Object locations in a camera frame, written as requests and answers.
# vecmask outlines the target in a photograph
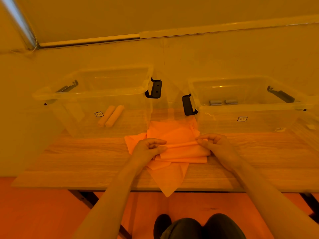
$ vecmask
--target orange floor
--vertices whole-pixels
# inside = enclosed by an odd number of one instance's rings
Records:
[[[89,209],[66,190],[17,189],[14,178],[0,178],[1,239],[69,239]],[[285,194],[293,203],[311,213],[299,194]],[[122,224],[133,239],[152,239],[158,215],[172,220],[191,217],[204,224],[214,213],[231,217],[247,239],[273,238],[256,208],[244,193],[131,193]]]

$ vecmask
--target transparent box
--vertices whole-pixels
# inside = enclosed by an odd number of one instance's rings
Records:
[[[151,66],[79,70],[33,94],[43,100],[75,138],[124,137],[146,132],[152,99]],[[98,121],[109,106],[125,107],[112,127]]]
[[[191,78],[189,91],[201,134],[284,132],[301,112],[317,103],[317,97],[267,76]],[[221,104],[211,106],[210,101]]]

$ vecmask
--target black shoe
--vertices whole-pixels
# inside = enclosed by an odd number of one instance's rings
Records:
[[[157,217],[155,224],[154,224],[154,230],[153,230],[154,239],[160,239],[163,232],[171,224],[172,224],[172,220],[169,217],[169,215],[161,214],[159,217]]]

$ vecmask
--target orange cloth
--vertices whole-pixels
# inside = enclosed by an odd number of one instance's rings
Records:
[[[125,142],[132,154],[139,140],[158,138],[167,141],[167,150],[147,164],[147,171],[153,177],[162,192],[169,197],[183,182],[188,165],[207,163],[210,150],[197,144],[199,136],[194,117],[173,121],[151,121],[147,133],[126,136]]]

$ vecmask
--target person's left hand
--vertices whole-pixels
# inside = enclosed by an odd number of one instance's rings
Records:
[[[128,163],[130,166],[134,166],[134,168],[140,171],[147,165],[152,157],[166,151],[167,147],[159,146],[165,143],[165,140],[156,138],[140,140],[135,146]]]

